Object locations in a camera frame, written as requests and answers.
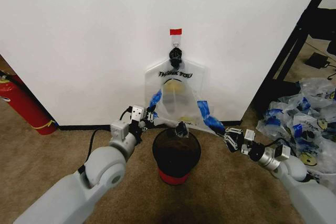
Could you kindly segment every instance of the black cable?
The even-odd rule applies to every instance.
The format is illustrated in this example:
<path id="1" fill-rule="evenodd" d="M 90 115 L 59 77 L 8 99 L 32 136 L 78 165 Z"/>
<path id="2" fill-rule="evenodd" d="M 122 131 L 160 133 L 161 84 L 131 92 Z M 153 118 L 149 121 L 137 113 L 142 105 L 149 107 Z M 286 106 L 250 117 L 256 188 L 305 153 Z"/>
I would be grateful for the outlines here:
<path id="1" fill-rule="evenodd" d="M 332 80 L 332 76 L 334 76 L 336 73 L 333 73 L 333 74 L 331 74 L 331 75 L 329 75 L 328 77 L 327 77 L 327 79 L 330 81 L 330 80 Z"/>
<path id="2" fill-rule="evenodd" d="M 286 139 L 282 138 L 282 137 L 279 137 L 279 138 L 277 138 L 276 140 L 274 140 L 273 142 L 271 142 L 270 144 L 265 145 L 265 147 L 270 147 L 270 146 L 276 144 L 277 142 L 279 142 L 280 140 L 283 140 L 283 141 L 288 145 L 288 147 L 290 148 L 290 152 L 292 153 L 293 156 L 296 157 L 296 154 L 295 154 L 295 152 L 293 151 L 293 149 L 290 147 L 289 142 L 288 142 Z"/>
<path id="3" fill-rule="evenodd" d="M 109 131 L 109 130 L 106 130 L 106 129 L 103 129 L 103 128 L 98 128 L 98 129 L 96 129 L 96 130 L 93 132 L 93 134 L 92 134 L 92 136 L 91 136 L 91 139 L 90 139 L 90 146 L 89 146 L 88 156 L 87 156 L 85 162 L 89 159 L 89 156 L 90 156 L 90 154 L 91 154 L 91 150 L 92 150 L 93 139 L 94 139 L 94 137 L 95 137 L 96 132 L 99 131 L 99 130 L 102 130 L 102 131 Z"/>
<path id="4" fill-rule="evenodd" d="M 126 112 L 132 113 L 132 109 L 133 109 L 133 107 L 132 107 L 132 106 L 129 106 L 129 107 L 128 107 L 128 108 L 121 114 L 121 116 L 120 116 L 120 118 L 119 118 L 119 121 L 122 120 L 122 117 L 125 115 Z"/>
<path id="5" fill-rule="evenodd" d="M 120 118 L 119 118 L 119 121 L 122 120 L 122 117 L 125 115 L 126 112 L 127 112 L 127 110 L 125 110 L 125 111 L 121 114 L 121 116 L 120 116 Z"/>

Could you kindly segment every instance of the power cord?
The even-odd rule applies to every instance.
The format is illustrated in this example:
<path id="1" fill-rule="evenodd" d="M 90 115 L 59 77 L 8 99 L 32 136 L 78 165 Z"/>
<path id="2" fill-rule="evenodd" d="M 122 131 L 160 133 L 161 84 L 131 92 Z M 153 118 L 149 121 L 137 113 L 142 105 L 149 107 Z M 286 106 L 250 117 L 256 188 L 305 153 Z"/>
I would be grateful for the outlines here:
<path id="1" fill-rule="evenodd" d="M 282 138 L 282 137 L 279 137 L 279 138 L 277 138 L 276 140 L 274 140 L 273 142 L 271 142 L 270 144 L 265 145 L 265 147 L 270 147 L 270 146 L 272 146 L 272 145 L 278 143 L 280 140 L 283 140 L 283 141 L 288 145 L 288 147 L 290 148 L 290 152 L 291 152 L 291 154 L 292 154 L 293 156 L 296 157 L 296 154 L 295 154 L 295 152 L 293 151 L 293 149 L 290 147 L 289 142 L 288 142 L 286 139 Z"/>
<path id="2" fill-rule="evenodd" d="M 102 130 L 102 131 L 109 131 L 109 130 L 104 129 L 104 128 L 98 128 L 98 129 L 96 129 L 96 130 L 93 132 L 93 134 L 92 134 L 92 136 L 91 136 L 91 139 L 90 139 L 90 146 L 89 146 L 88 156 L 87 156 L 85 162 L 89 159 L 89 156 L 90 156 L 90 154 L 91 154 L 92 145 L 93 145 L 93 139 L 94 139 L 94 137 L 95 137 L 95 134 L 96 134 L 97 131 L 100 131 L 100 130 Z"/>
<path id="3" fill-rule="evenodd" d="M 132 107 L 132 106 L 129 106 L 129 107 L 128 107 L 128 108 L 121 114 L 121 116 L 120 116 L 120 118 L 119 118 L 119 121 L 122 120 L 122 117 L 126 114 L 126 112 L 132 113 L 132 109 L 133 109 L 133 107 Z"/>

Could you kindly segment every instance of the red tape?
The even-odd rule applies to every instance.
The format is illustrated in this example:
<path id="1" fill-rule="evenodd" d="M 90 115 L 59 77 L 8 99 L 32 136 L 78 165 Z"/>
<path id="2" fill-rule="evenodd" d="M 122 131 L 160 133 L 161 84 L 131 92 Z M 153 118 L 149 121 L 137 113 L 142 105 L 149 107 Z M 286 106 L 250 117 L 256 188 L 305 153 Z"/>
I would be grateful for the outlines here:
<path id="1" fill-rule="evenodd" d="M 181 35 L 182 34 L 182 28 L 180 29 L 170 29 L 170 35 Z"/>

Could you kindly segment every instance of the red trash can base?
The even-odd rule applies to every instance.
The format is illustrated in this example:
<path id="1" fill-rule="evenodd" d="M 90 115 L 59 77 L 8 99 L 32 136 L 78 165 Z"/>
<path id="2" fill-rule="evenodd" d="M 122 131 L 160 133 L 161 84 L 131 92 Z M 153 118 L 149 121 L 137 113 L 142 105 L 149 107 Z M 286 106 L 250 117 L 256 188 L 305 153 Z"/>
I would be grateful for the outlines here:
<path id="1" fill-rule="evenodd" d="M 175 178 L 167 174 L 164 174 L 163 171 L 161 171 L 160 169 L 159 169 L 159 175 L 164 182 L 166 182 L 169 185 L 173 185 L 173 186 L 183 184 L 189 177 L 189 173 L 187 173 L 182 178 Z"/>

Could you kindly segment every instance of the trash can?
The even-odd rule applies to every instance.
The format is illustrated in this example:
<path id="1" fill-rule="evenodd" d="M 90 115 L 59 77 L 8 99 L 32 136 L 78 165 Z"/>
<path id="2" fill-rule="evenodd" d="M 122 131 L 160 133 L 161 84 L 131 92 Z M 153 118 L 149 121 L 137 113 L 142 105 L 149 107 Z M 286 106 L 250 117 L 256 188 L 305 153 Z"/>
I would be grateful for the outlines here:
<path id="1" fill-rule="evenodd" d="M 156 136 L 152 151 L 159 175 L 169 185 L 183 184 L 201 157 L 201 146 L 192 133 L 179 137 L 170 134 L 169 129 Z"/>

